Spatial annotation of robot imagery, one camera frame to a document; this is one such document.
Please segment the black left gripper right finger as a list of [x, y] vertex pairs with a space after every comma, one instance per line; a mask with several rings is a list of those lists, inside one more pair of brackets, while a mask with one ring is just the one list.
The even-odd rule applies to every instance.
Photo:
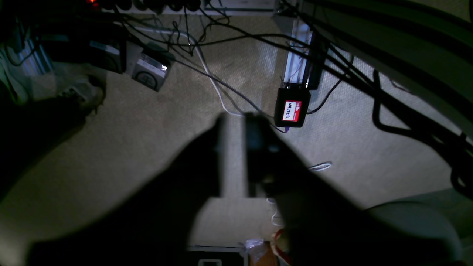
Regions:
[[262, 116], [245, 119], [249, 183], [272, 197], [294, 266], [452, 266], [462, 245], [451, 222], [415, 201], [362, 210], [312, 173]]

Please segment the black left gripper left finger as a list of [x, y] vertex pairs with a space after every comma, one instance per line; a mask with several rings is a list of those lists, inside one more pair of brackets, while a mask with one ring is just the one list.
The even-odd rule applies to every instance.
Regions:
[[220, 195], [224, 115], [169, 166], [100, 219], [61, 238], [37, 242], [31, 266], [177, 266], [200, 209]]

